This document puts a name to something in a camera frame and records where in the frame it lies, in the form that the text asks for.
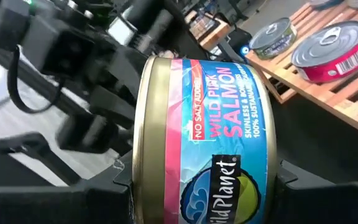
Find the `wild planet logo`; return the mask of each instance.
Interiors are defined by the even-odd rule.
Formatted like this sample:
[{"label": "wild planet logo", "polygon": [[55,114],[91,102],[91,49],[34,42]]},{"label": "wild planet logo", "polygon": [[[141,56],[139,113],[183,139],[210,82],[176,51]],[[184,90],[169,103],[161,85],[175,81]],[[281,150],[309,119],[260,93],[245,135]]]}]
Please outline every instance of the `wild planet logo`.
[{"label": "wild planet logo", "polygon": [[260,192],[256,181],[241,169],[241,156],[213,155],[212,167],[186,186],[180,204],[189,224],[243,224],[258,211]]}]

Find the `barcode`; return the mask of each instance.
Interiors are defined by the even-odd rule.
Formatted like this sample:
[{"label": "barcode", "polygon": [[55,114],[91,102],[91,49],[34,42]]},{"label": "barcode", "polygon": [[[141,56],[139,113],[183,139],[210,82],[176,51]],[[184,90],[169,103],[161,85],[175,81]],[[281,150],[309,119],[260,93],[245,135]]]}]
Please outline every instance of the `barcode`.
[{"label": "barcode", "polygon": [[336,69],[338,70],[340,75],[345,74],[348,71],[353,70],[353,68],[356,68],[358,66],[358,51],[349,57],[347,60],[338,63],[336,65]]}]

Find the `pink stripe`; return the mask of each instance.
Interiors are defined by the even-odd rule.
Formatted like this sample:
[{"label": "pink stripe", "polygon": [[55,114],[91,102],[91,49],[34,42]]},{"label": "pink stripe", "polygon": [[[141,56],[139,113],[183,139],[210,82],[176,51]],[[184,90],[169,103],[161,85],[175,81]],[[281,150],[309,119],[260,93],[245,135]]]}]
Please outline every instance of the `pink stripe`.
[{"label": "pink stripe", "polygon": [[165,138],[164,224],[177,224],[180,203],[182,60],[172,60]]}]

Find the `can lid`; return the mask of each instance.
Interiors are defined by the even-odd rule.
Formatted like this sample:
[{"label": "can lid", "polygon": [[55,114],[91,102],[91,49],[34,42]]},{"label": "can lid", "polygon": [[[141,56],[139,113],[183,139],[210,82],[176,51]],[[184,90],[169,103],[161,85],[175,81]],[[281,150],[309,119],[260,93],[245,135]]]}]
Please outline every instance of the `can lid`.
[{"label": "can lid", "polygon": [[252,38],[249,44],[250,48],[259,49],[274,44],[290,25],[291,20],[289,18],[281,18],[261,28]]},{"label": "can lid", "polygon": [[306,38],[292,53],[296,67],[311,67],[331,62],[358,44],[358,21],[332,24]]},{"label": "can lid", "polygon": [[336,4],[339,4],[343,2],[343,0],[309,0],[309,3],[312,6],[334,6]]}]

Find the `wooden pallet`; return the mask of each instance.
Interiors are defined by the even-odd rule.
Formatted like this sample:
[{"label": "wooden pallet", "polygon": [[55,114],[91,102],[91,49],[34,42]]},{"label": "wooden pallet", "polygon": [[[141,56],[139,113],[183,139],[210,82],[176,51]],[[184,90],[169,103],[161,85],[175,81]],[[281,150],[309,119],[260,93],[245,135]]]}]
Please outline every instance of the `wooden pallet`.
[{"label": "wooden pallet", "polygon": [[358,129],[358,72],[334,82],[313,84],[297,75],[296,68],[291,64],[292,52],[302,40],[332,23],[358,20],[358,10],[349,8],[345,2],[323,11],[314,11],[309,4],[305,4],[290,19],[298,30],[293,46],[266,61],[250,54],[251,64]]}]

